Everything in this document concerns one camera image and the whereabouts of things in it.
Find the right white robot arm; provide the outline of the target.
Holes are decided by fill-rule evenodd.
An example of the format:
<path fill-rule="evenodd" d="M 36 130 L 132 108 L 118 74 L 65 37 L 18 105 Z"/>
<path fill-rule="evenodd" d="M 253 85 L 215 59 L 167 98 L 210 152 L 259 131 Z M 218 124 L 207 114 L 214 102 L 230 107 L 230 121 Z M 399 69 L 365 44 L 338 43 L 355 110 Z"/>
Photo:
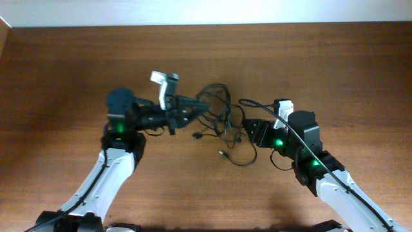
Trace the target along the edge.
<path fill-rule="evenodd" d="M 344 165 L 323 149 L 315 113 L 295 111 L 284 124 L 264 119 L 242 122 L 250 141 L 292 159 L 296 179 L 331 207 L 352 231 L 405 231 L 361 190 Z"/>

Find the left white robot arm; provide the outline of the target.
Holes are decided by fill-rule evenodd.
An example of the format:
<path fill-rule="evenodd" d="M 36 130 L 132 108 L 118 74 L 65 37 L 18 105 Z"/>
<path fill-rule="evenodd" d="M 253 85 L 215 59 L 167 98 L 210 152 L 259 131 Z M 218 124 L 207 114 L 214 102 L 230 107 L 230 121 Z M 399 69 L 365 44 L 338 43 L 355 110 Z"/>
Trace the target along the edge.
<path fill-rule="evenodd" d="M 95 166 L 69 201 L 57 211 L 43 211 L 31 231 L 103 231 L 111 203 L 143 157 L 143 132 L 169 128 L 173 135 L 209 110 L 208 103 L 173 92 L 164 96 L 164 103 L 135 97 L 127 88 L 110 92 Z"/>

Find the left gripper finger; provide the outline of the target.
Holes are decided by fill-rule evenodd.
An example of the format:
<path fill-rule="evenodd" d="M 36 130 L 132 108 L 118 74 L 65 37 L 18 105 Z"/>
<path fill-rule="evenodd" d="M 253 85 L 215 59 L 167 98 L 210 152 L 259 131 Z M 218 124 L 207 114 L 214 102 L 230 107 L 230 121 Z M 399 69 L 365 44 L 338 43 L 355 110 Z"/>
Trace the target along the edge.
<path fill-rule="evenodd" d="M 187 124 L 190 124 L 192 121 L 195 121 L 204 113 L 205 110 L 201 108 L 186 108 L 183 111 L 183 121 Z"/>
<path fill-rule="evenodd" d="M 190 97 L 180 96 L 180 108 L 187 112 L 204 113 L 209 110 L 209 104 Z"/>

